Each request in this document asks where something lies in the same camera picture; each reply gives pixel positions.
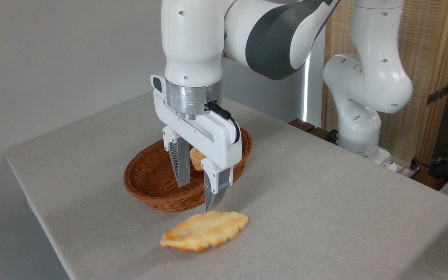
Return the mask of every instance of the wicker basket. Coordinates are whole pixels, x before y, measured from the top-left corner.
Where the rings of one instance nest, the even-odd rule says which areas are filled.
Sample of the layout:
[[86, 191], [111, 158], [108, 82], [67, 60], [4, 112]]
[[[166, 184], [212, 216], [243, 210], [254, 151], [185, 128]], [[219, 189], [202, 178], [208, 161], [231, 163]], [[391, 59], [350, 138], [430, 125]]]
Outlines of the wicker basket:
[[[242, 159], [234, 166], [233, 181], [245, 168], [252, 149], [250, 134], [241, 129]], [[140, 151], [128, 164], [124, 172], [126, 190], [150, 207], [163, 212], [180, 212], [197, 207], [205, 202], [203, 172], [194, 170], [190, 164], [191, 182], [179, 188], [169, 153], [163, 140]]]

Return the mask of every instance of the electrical cable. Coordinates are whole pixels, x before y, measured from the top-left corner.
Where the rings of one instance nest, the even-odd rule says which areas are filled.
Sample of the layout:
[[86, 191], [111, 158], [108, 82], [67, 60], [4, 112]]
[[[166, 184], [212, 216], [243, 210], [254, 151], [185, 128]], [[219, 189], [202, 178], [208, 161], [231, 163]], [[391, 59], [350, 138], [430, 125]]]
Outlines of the electrical cable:
[[241, 135], [240, 126], [238, 126], [238, 123], [235, 121], [235, 119], [231, 117], [231, 113], [228, 110], [224, 110], [221, 106], [217, 105], [217, 103], [213, 101], [208, 102], [206, 104], [206, 107], [221, 116], [223, 119], [230, 119], [233, 122], [236, 129], [236, 139], [234, 140], [233, 144], [237, 143], [240, 140]]
[[443, 175], [448, 176], [448, 172], [444, 172], [444, 171], [435, 169], [435, 168], [431, 167], [430, 165], [427, 165], [427, 164], [425, 164], [425, 163], [422, 163], [421, 161], [418, 161], [417, 158], [413, 158], [412, 160], [413, 160], [413, 161], [416, 161], [416, 162], [419, 163], [420, 165], [423, 165], [424, 167], [428, 168], [429, 170], [432, 170], [432, 171], [434, 171], [434, 172], [437, 172], [437, 173], [440, 173], [440, 174], [443, 174]]

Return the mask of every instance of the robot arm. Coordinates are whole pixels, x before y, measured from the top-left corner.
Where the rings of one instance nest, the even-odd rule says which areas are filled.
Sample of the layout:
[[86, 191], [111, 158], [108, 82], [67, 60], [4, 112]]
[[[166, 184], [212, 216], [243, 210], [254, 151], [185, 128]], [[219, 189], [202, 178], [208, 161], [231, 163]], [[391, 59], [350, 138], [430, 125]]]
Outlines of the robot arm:
[[359, 56], [335, 55], [324, 80], [338, 112], [338, 145], [384, 167], [390, 154], [378, 147], [381, 120], [411, 98], [412, 83], [404, 72], [397, 35], [404, 0], [355, 0], [350, 39]]
[[239, 127], [220, 108], [224, 57], [271, 79], [293, 74], [339, 0], [163, 0], [165, 77], [152, 75], [157, 115], [167, 126], [164, 146], [180, 187], [190, 180], [189, 144], [206, 158], [206, 210], [233, 182], [242, 157]]

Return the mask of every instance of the pastry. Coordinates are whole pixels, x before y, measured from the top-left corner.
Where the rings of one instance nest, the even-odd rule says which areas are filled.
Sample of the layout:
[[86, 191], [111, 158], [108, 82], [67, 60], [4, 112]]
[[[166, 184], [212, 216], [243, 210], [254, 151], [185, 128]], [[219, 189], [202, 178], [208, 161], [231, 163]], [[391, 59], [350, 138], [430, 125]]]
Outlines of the pastry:
[[193, 147], [190, 150], [190, 159], [191, 163], [194, 166], [194, 170], [198, 172], [203, 172], [203, 168], [201, 168], [201, 160], [206, 158], [199, 150], [197, 150], [195, 147]]
[[200, 252], [234, 239], [248, 222], [247, 215], [238, 212], [211, 211], [197, 214], [167, 231], [160, 245]]

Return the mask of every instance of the gray tablecloth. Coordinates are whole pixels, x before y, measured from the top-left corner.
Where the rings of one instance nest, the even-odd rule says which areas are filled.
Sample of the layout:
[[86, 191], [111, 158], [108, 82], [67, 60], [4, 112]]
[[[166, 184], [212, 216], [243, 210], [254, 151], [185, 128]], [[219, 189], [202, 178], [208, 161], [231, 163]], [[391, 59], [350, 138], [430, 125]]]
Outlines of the gray tablecloth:
[[448, 197], [248, 107], [254, 139], [219, 211], [249, 224], [202, 253], [158, 245], [205, 206], [166, 214], [129, 195], [123, 172], [164, 126], [151, 94], [7, 152], [71, 279], [448, 279]]

